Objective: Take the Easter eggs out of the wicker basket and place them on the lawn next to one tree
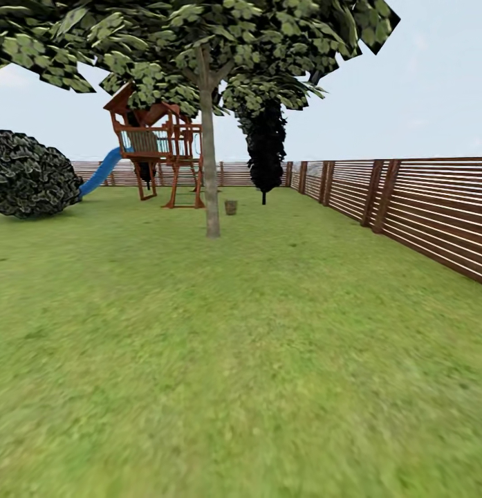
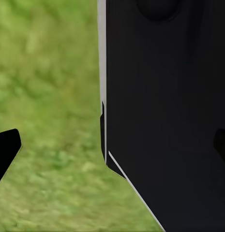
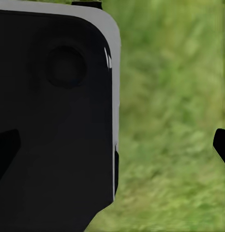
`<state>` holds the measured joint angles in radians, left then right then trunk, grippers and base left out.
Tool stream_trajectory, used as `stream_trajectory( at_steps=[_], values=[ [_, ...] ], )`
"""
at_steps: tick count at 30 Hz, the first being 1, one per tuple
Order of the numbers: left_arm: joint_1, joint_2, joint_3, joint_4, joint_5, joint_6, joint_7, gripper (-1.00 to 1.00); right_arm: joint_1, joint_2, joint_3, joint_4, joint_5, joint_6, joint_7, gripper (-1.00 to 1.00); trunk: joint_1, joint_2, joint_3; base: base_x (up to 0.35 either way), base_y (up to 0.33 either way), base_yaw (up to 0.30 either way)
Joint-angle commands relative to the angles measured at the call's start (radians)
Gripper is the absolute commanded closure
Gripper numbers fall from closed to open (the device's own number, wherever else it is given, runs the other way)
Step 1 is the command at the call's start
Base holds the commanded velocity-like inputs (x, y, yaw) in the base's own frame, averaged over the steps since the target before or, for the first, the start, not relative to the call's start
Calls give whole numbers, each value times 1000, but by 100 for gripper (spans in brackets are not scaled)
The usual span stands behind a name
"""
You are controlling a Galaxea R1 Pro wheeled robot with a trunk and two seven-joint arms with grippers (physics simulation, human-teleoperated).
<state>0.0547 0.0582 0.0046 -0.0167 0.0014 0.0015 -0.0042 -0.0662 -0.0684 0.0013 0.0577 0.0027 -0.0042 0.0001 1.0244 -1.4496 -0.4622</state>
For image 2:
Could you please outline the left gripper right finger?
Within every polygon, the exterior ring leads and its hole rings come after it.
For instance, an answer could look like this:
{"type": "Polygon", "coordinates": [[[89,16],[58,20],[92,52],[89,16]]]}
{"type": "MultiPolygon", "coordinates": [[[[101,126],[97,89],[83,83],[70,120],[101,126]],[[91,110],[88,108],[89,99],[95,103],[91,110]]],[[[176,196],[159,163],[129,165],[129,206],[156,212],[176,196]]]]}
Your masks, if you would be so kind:
{"type": "Polygon", "coordinates": [[[224,129],[217,129],[214,140],[213,146],[221,156],[223,161],[225,162],[225,130],[224,129]]]}

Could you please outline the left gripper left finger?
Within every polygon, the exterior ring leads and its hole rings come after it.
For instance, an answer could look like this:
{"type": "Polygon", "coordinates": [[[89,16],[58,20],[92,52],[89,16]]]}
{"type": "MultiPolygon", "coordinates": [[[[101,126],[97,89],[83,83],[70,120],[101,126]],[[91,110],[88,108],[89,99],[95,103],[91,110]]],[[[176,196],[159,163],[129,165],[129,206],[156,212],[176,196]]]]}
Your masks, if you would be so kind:
{"type": "Polygon", "coordinates": [[[17,129],[0,132],[0,180],[21,147],[17,129]]]}

